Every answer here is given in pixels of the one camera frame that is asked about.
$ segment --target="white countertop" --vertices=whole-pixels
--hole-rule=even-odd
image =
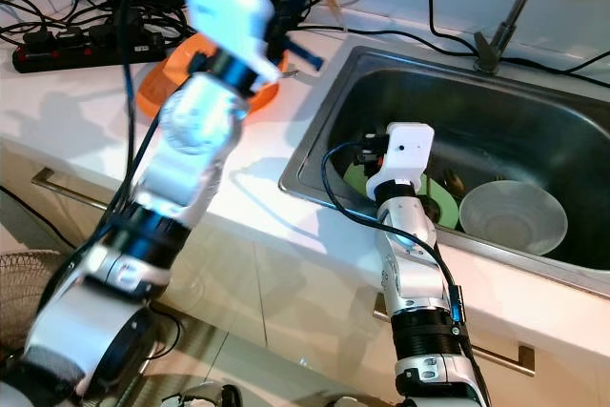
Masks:
[[[298,76],[281,81],[275,101],[251,114],[230,155],[206,222],[236,236],[281,250],[331,256],[356,266],[378,284],[380,262],[374,232],[343,215],[283,193],[277,181],[313,119],[325,92],[357,44],[391,48],[413,57],[470,68],[469,58],[442,56],[403,41],[369,40],[344,34],[298,32],[294,38],[325,57],[322,73],[291,58]],[[22,75],[10,53],[0,51],[0,137],[18,153],[59,172],[115,189],[124,172],[126,116],[119,67]],[[136,81],[153,65],[132,66]],[[574,79],[502,66],[500,75],[610,101],[610,91]],[[137,138],[147,129],[140,116]],[[507,267],[474,254],[441,246],[464,289],[471,316],[482,314],[508,326],[532,345],[565,342],[610,356],[610,301]]]

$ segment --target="orange bowl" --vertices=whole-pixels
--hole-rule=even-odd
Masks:
[[[135,97],[140,110],[153,118],[161,109],[172,93],[186,81],[187,68],[198,52],[214,54],[216,46],[200,33],[189,37],[182,42],[165,60],[159,62],[144,77]],[[279,69],[286,71],[288,62],[286,58],[279,63]],[[255,112],[273,100],[279,91],[277,83],[263,85],[250,99],[250,112]]]

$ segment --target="sink basin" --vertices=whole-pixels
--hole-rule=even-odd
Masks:
[[[280,179],[280,188],[324,205],[325,152],[394,121],[435,130],[428,172],[441,182],[453,169],[466,192],[495,179],[540,186],[563,206],[568,232],[535,256],[438,227],[441,243],[610,296],[610,106],[473,71],[431,64],[367,47],[352,50],[310,129]],[[329,167],[342,203],[375,215],[375,203],[343,181],[346,151]]]

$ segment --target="white bowl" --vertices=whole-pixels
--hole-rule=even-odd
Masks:
[[[470,191],[459,206],[464,232],[529,254],[547,254],[568,231],[561,204],[538,186],[492,181]]]

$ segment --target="cabinet drawer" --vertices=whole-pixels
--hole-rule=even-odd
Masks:
[[[269,349],[355,390],[400,401],[391,326],[374,317],[378,287],[344,265],[258,245],[256,253]],[[596,367],[582,352],[535,348],[532,367],[531,352],[519,360],[519,346],[529,346],[511,337],[509,324],[494,327],[481,316],[468,324],[495,407],[599,405]]]
[[[92,233],[102,214],[101,210],[31,184],[34,177],[40,177],[39,173],[45,170],[45,166],[4,147],[1,153],[4,186],[44,215],[72,243],[78,244]],[[74,190],[100,202],[108,202],[113,195],[110,190],[63,173],[56,174],[51,180],[62,189]]]
[[[266,346],[254,244],[199,223],[173,264],[161,301]]]

